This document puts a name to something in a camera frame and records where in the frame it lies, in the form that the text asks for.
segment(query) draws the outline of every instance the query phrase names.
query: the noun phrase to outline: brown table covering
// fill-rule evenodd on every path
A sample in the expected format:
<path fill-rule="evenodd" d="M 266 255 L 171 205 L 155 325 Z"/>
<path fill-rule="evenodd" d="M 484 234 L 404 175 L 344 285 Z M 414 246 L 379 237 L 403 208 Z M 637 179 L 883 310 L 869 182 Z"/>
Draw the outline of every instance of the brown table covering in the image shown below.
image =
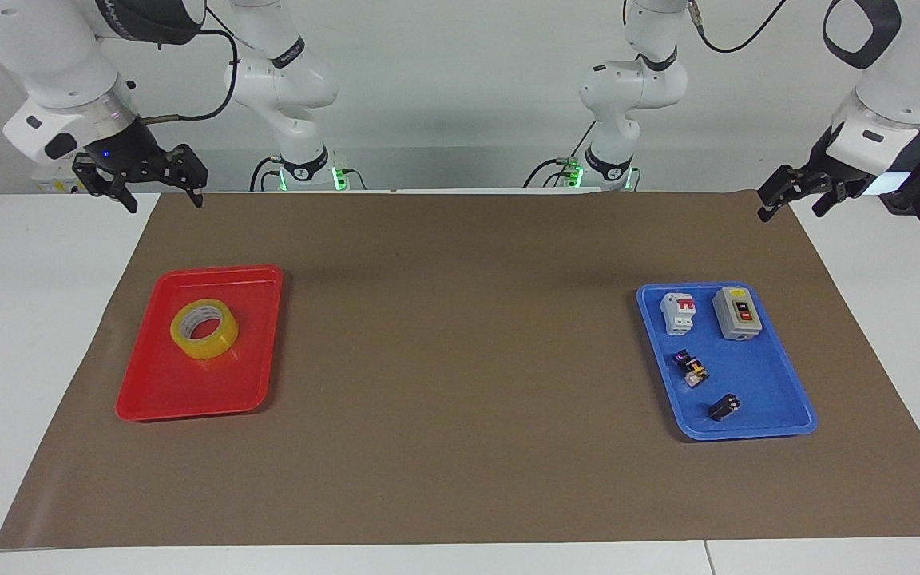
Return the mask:
<path fill-rule="evenodd" d="M 747 192 L 163 196 L 0 547 L 920 535 L 915 423 L 795 216 L 755 208 Z M 120 421 L 158 276 L 258 263 L 292 284 L 262 408 Z M 759 292 L 817 432 L 680 434 L 633 295 L 706 280 Z"/>

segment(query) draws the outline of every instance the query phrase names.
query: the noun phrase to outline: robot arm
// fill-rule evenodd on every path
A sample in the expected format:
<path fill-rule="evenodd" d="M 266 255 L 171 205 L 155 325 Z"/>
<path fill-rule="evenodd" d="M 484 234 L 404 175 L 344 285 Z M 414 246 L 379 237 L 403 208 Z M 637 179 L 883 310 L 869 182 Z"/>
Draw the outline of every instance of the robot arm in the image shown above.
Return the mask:
<path fill-rule="evenodd" d="M 596 65 L 585 80 L 581 102 L 598 121 L 593 140 L 578 157 L 585 185 L 624 187 L 641 134 L 629 114 L 675 105 L 684 96 L 687 70 L 676 59 L 676 38 L 686 11 L 687 0 L 634 0 L 625 37 L 638 57 Z"/>
<path fill-rule="evenodd" d="M 847 197 L 861 196 L 920 131 L 920 2 L 855 3 L 873 26 L 865 45 L 850 52 L 830 38 L 825 23 L 839 0 L 829 5 L 823 36 L 837 58 L 864 70 L 862 79 L 833 114 L 807 164 L 799 169 L 781 166 L 760 187 L 763 221 L 811 194 L 822 194 L 813 208 L 820 217 Z"/>
<path fill-rule="evenodd" d="M 274 130 L 284 179 L 302 186 L 332 182 L 335 167 L 310 113 L 335 101 L 332 73 L 297 33 L 286 0 L 230 4 L 238 35 L 265 55 L 242 59 L 233 98 Z M 231 77 L 227 69 L 227 86 Z"/>
<path fill-rule="evenodd" d="M 3 132 L 40 164 L 84 149 L 74 172 L 92 194 L 131 212 L 128 182 L 181 187 L 200 206 L 208 170 L 187 145 L 158 146 L 97 37 L 186 43 L 203 21 L 204 0 L 0 0 L 0 62 L 29 95 Z"/>

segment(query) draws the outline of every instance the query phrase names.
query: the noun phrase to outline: yellow tape roll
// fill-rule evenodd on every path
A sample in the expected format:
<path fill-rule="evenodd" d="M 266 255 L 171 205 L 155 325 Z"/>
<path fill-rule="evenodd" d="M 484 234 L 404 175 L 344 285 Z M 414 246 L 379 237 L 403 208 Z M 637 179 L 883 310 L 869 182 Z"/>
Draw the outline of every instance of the yellow tape roll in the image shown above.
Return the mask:
<path fill-rule="evenodd" d="M 194 339 L 193 332 L 205 321 L 218 319 L 219 327 L 205 338 Z M 240 325 L 226 304 L 218 299 L 199 299 L 172 318 L 169 325 L 172 341 L 194 359 L 212 359 L 229 351 L 240 335 Z"/>

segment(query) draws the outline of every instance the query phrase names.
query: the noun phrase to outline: white table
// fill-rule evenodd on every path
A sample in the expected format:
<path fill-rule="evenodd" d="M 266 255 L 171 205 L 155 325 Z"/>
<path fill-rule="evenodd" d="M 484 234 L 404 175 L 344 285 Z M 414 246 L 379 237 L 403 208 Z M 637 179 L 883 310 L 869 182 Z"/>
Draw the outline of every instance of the white table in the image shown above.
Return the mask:
<path fill-rule="evenodd" d="M 157 197 L 139 200 L 130 216 L 87 196 L 0 196 L 0 526 Z M 920 224 L 888 216 L 873 197 L 824 220 L 810 204 L 797 215 L 920 426 Z M 920 538 L 0 553 L 0 573 L 161 565 L 195 574 L 901 574 L 920 571 Z"/>

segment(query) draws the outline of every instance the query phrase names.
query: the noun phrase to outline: gray switch box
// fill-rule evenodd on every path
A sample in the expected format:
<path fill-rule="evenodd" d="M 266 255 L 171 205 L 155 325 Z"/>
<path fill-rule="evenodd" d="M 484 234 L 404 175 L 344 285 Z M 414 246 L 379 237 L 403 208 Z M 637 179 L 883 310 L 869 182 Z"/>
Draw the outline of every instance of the gray switch box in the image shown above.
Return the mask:
<path fill-rule="evenodd" d="M 716 306 L 724 338 L 745 342 L 762 332 L 759 310 L 755 309 L 755 300 L 747 288 L 724 287 L 716 293 L 712 305 Z"/>

